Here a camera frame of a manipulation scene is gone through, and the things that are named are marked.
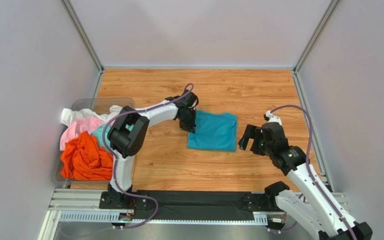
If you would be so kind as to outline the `teal t shirt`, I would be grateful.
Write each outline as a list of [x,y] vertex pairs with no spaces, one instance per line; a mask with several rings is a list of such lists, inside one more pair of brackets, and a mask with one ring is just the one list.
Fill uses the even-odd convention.
[[238,117],[229,112],[220,114],[202,110],[196,112],[195,133],[187,136],[188,149],[206,151],[236,151]]

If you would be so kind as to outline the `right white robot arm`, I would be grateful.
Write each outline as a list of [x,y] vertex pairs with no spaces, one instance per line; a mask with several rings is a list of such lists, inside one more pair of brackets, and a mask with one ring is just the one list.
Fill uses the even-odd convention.
[[256,155],[267,156],[302,192],[303,202],[282,181],[264,189],[264,203],[293,217],[315,240],[370,240],[373,230],[366,222],[357,222],[334,198],[319,178],[308,156],[298,146],[289,145],[283,127],[268,122],[258,127],[247,125],[238,145]]

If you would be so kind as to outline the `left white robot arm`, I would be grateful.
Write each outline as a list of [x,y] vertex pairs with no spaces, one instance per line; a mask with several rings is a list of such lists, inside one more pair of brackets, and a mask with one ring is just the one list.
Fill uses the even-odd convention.
[[108,184],[108,195],[101,202],[126,209],[133,201],[132,171],[135,155],[144,145],[147,131],[159,123],[178,120],[179,128],[188,133],[196,131],[196,115],[199,98],[188,89],[180,96],[167,97],[162,102],[147,108],[123,107],[120,113],[108,122],[107,142],[114,154],[112,178]]

